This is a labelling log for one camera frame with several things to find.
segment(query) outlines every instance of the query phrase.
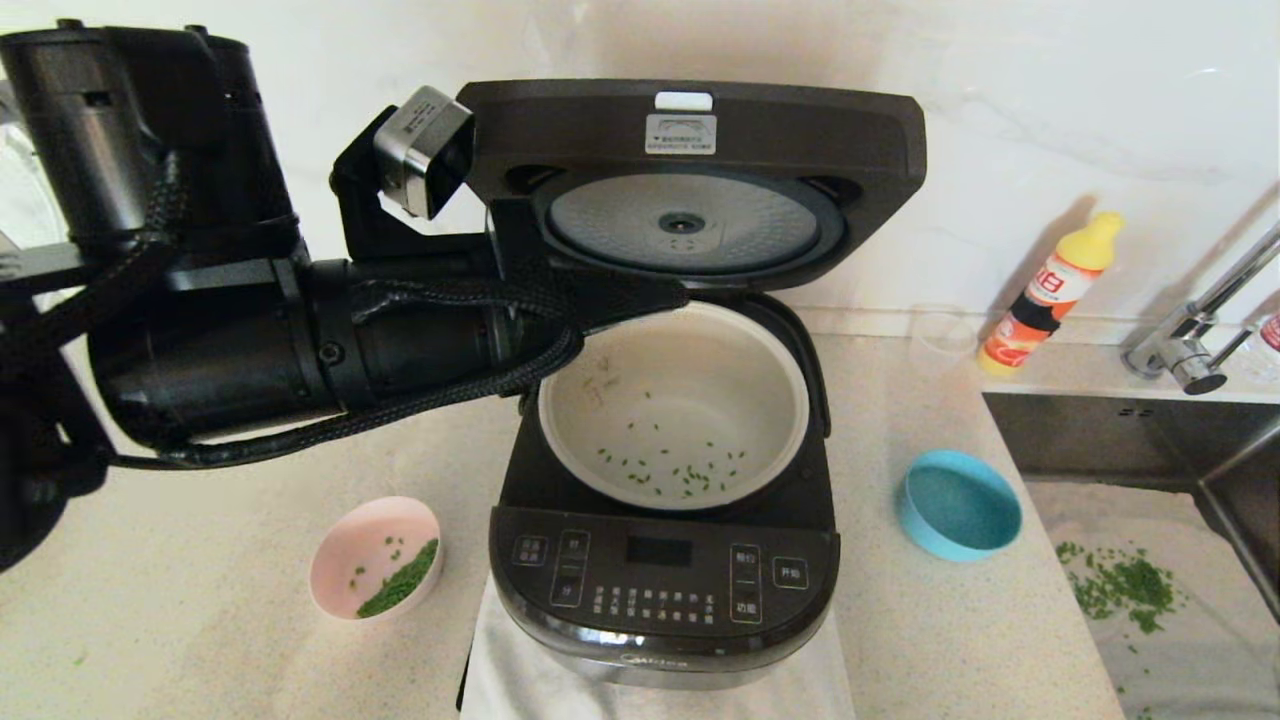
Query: inner lid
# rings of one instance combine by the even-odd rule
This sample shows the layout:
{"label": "inner lid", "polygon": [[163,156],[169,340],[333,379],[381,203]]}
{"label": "inner lid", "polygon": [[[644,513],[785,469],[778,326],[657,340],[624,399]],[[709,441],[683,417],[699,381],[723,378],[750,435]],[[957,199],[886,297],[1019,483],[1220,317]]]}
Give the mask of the inner lid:
{"label": "inner lid", "polygon": [[776,268],[844,229],[835,205],[800,183],[694,173],[586,182],[556,197],[548,220],[561,241],[598,259],[704,274]]}

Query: button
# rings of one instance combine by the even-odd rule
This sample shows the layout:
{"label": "button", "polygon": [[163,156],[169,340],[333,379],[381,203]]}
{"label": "button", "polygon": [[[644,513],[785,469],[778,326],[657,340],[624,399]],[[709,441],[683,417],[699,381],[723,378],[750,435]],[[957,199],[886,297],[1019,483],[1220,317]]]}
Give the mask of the button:
{"label": "button", "polygon": [[559,561],[585,562],[591,544],[591,534],[586,530],[561,532]]}
{"label": "button", "polygon": [[520,536],[516,538],[516,548],[511,553],[515,565],[529,565],[539,568],[547,562],[548,539],[541,536]]}
{"label": "button", "polygon": [[762,611],[759,587],[733,588],[733,597],[728,606],[730,620],[735,623],[759,623]]}
{"label": "button", "polygon": [[759,584],[760,548],[754,544],[733,544],[730,548],[733,562],[730,574],[735,585]]}
{"label": "button", "polygon": [[809,589],[809,564],[803,557],[774,557],[773,584],[795,591]]}
{"label": "button", "polygon": [[577,607],[582,601],[582,578],[580,575],[559,577],[552,584],[552,605],[557,607]]}

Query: white inner pot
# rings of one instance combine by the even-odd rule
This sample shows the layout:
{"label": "white inner pot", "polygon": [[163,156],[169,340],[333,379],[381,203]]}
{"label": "white inner pot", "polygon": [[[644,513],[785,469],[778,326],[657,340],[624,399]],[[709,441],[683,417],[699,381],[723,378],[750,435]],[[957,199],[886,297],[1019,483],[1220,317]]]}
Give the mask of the white inner pot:
{"label": "white inner pot", "polygon": [[698,510],[760,489],[791,462],[809,393],[772,333],[691,302],[589,337],[543,380],[538,414],[556,457],[591,488]]}

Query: display screen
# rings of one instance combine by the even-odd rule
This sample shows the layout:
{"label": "display screen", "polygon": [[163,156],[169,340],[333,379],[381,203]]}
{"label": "display screen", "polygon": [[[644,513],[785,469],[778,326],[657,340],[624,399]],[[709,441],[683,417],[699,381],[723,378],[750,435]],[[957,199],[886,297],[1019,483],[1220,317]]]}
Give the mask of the display screen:
{"label": "display screen", "polygon": [[627,562],[689,568],[694,561],[694,543],[662,538],[627,536]]}

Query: label sticker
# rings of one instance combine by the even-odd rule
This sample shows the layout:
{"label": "label sticker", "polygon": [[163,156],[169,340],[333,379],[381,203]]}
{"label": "label sticker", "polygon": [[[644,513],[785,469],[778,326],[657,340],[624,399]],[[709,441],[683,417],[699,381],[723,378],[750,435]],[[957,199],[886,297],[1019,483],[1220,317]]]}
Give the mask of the label sticker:
{"label": "label sticker", "polygon": [[716,115],[658,115],[644,124],[649,155],[714,155]]}

